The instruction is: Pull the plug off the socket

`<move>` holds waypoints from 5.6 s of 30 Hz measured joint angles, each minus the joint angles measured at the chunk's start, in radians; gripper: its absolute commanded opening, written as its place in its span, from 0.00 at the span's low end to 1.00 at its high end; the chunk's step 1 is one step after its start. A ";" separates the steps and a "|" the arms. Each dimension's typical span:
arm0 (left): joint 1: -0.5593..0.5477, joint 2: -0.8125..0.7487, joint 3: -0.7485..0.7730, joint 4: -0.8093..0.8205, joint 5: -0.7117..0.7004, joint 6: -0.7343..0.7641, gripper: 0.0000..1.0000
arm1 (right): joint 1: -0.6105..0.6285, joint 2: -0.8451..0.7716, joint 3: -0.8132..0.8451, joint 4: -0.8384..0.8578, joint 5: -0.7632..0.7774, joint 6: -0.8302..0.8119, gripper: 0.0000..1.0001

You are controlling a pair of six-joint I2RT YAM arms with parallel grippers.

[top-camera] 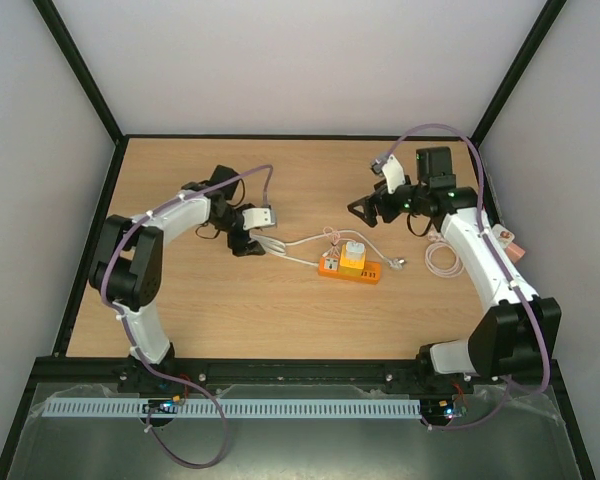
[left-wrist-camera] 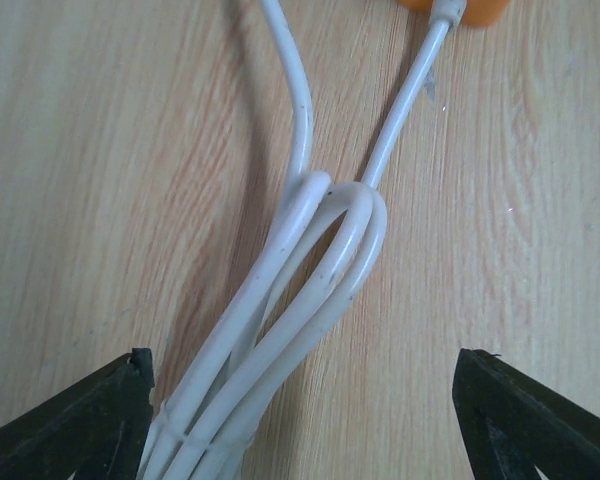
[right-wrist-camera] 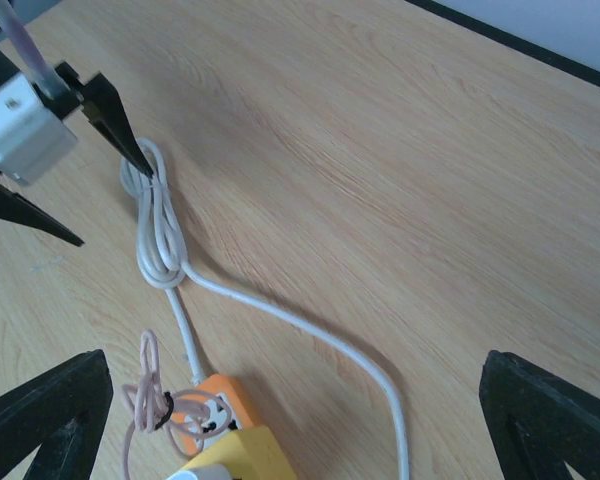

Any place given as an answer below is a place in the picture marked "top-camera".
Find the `orange power strip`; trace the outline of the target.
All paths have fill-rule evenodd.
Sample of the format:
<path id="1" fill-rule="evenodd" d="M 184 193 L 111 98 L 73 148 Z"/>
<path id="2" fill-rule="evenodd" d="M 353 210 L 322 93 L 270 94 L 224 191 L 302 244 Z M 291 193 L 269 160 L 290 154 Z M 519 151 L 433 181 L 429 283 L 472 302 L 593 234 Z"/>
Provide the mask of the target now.
<path id="1" fill-rule="evenodd" d="M 362 268 L 341 267 L 338 259 L 324 257 L 320 259 L 318 274 L 325 278 L 376 285 L 381 279 L 382 265 L 366 261 Z"/>

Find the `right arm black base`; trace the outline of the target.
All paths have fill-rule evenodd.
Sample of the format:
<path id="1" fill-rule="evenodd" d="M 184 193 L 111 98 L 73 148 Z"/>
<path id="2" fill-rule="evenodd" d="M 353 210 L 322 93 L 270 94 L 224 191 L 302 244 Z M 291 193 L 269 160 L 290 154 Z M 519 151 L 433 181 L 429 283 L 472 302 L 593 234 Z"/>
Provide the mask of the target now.
<path id="1" fill-rule="evenodd" d="M 455 373 L 448 375 L 414 375 L 420 393 L 421 423 L 429 430 L 455 426 L 469 412 L 469 394 L 473 392 L 472 376 Z"/>

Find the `pink small block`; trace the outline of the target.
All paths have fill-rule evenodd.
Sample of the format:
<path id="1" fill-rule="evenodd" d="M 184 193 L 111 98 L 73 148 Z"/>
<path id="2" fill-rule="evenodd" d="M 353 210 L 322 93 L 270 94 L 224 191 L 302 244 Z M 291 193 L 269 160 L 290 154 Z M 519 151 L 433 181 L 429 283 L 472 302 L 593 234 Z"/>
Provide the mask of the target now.
<path id="1" fill-rule="evenodd" d="M 520 246 L 516 245 L 514 242 L 510 243 L 506 248 L 506 253 L 509 259 L 516 263 L 525 255 L 525 250 Z"/>

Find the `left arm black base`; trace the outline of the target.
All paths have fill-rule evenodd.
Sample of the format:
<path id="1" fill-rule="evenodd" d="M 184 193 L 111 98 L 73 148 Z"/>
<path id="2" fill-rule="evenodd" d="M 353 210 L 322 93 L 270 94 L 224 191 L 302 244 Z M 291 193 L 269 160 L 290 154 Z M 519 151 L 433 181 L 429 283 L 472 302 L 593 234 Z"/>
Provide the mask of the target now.
<path id="1" fill-rule="evenodd" d="M 146 412 L 155 408 L 151 424 L 155 427 L 165 426 L 172 418 L 159 419 L 158 416 L 176 414 L 187 403 L 190 394 L 188 385 L 153 375 L 133 356 L 116 366 L 112 373 L 117 379 L 118 393 L 148 398 L 148 405 L 143 408 L 141 414 L 142 422 L 146 420 Z"/>

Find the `white usb charger plug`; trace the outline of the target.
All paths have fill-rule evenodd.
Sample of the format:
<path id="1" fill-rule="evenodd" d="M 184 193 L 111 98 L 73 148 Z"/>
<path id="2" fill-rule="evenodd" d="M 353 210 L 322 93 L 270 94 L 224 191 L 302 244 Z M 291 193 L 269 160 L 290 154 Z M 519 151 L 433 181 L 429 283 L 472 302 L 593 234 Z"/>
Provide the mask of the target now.
<path id="1" fill-rule="evenodd" d="M 343 246 L 342 255 L 351 261 L 363 260 L 366 254 L 365 245 L 361 242 L 347 241 Z"/>

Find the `white printed cube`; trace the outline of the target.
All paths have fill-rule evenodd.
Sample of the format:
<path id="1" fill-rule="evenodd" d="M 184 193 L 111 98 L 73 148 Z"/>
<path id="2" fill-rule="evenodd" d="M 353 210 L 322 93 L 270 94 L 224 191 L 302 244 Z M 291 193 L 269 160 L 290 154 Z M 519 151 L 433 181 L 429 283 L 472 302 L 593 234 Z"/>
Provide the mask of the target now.
<path id="1" fill-rule="evenodd" d="M 501 224 L 495 224 L 492 227 L 493 234 L 503 249 L 506 249 L 515 238 L 515 235 Z"/>

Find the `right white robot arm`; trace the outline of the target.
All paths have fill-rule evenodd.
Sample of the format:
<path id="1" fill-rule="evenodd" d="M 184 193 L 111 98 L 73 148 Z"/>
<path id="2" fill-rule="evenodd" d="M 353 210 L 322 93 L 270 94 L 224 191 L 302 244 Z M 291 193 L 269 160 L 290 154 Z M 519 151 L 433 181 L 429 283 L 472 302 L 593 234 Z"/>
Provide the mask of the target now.
<path id="1" fill-rule="evenodd" d="M 507 257 L 471 187 L 459 187 L 447 147 L 417 150 L 417 179 L 410 180 L 395 156 L 372 168 L 380 177 L 371 194 L 347 207 L 366 225 L 391 223 L 399 215 L 424 216 L 455 251 L 478 293 L 484 316 L 460 340 L 425 345 L 416 360 L 416 379 L 435 392 L 451 374 L 504 378 L 542 371 L 546 387 L 561 320 L 553 298 L 542 298 Z"/>

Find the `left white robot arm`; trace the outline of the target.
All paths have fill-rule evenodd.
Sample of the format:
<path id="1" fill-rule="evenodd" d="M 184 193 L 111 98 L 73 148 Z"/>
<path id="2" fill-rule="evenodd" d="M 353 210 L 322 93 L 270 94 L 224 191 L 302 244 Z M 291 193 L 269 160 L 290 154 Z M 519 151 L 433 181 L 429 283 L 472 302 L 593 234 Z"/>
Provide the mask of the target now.
<path id="1" fill-rule="evenodd" d="M 262 205 L 231 203 L 238 184 L 265 171 Z M 164 249 L 180 235 L 205 225 L 224 233 L 236 257 L 261 256 L 264 247 L 251 237 L 256 229 L 276 224 L 268 200 L 273 166 L 261 165 L 242 174 L 218 165 L 211 178 L 189 182 L 165 203 L 133 217 L 111 215 L 103 224 L 89 284 L 103 304 L 116 312 L 130 342 L 130 355 L 160 365 L 173 353 L 157 311 Z"/>

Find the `yellow cube socket adapter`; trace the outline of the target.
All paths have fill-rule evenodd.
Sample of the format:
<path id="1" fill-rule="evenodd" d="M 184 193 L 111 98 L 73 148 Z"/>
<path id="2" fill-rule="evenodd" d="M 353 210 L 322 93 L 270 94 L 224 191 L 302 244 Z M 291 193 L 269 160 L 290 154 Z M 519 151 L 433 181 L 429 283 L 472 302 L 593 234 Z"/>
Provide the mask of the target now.
<path id="1" fill-rule="evenodd" d="M 360 277 L 365 263 L 365 245 L 361 242 L 347 241 L 341 249 L 338 272 L 346 276 Z"/>

